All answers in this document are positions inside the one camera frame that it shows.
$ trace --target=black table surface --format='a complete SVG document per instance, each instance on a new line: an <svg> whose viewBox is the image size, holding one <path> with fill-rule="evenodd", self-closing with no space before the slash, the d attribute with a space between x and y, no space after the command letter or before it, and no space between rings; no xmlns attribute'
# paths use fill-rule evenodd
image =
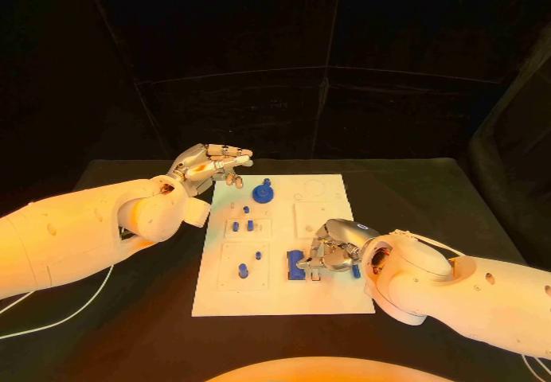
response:
<svg viewBox="0 0 551 382"><path fill-rule="evenodd" d="M93 161L77 189L149 178L171 161ZM342 173L355 220L396 228L468 254L524 263L455 160L259 160L243 174ZM201 195L212 199L212 188ZM287 357L355 357L452 380L531 380L521 356L375 314L192 318L205 228L182 226L119 263L93 304L65 324L0 341L0 380L205 380ZM0 317L2 334L47 325L84 304L107 271L35 293Z"/></svg>

